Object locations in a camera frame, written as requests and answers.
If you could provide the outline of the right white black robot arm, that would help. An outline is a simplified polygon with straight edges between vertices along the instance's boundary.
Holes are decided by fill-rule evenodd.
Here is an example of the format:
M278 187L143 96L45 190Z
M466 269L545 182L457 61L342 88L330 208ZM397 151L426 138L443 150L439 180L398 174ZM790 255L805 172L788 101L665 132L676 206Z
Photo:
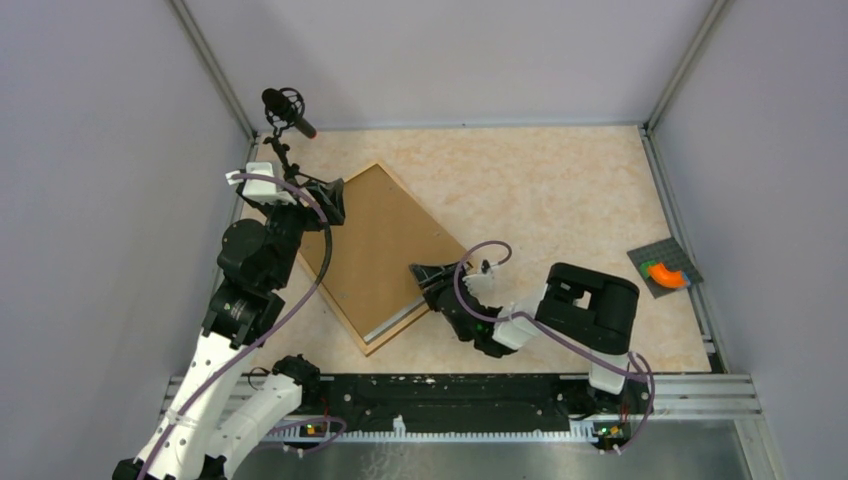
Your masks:
M548 331L586 351L587 400L600 412L614 411L627 397L624 370L639 288L620 277L556 263L538 292L507 306L487 306L480 296L494 286L498 268L488 261L474 273L460 262L409 266L428 308L443 315L459 341L490 357L515 353Z

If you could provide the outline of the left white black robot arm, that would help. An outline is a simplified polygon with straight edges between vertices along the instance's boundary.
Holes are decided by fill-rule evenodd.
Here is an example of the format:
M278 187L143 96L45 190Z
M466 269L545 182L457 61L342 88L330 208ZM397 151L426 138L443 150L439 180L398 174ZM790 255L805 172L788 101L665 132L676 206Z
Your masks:
M319 404L317 368L289 356L240 409L221 418L257 351L306 303L300 299L286 310L278 292L288 284L307 232L322 233L325 250L305 298L326 275L331 229L345 221L344 182L311 178L290 184L241 171L231 182L265 219L238 220L224 232L217 258L223 280L210 299L186 375L148 443L118 462L115 479L229 479L278 421Z

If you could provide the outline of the printed photo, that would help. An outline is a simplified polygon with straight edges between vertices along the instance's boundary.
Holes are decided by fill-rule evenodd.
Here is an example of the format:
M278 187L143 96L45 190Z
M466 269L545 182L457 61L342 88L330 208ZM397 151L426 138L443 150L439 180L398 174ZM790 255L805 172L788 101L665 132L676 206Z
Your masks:
M373 343L378 337L388 332L392 327L402 323L405 320L414 320L419 317L422 308L426 307L426 302L422 296L415 298L410 304L398 310L393 316L376 326L369 331L363 341L366 344Z

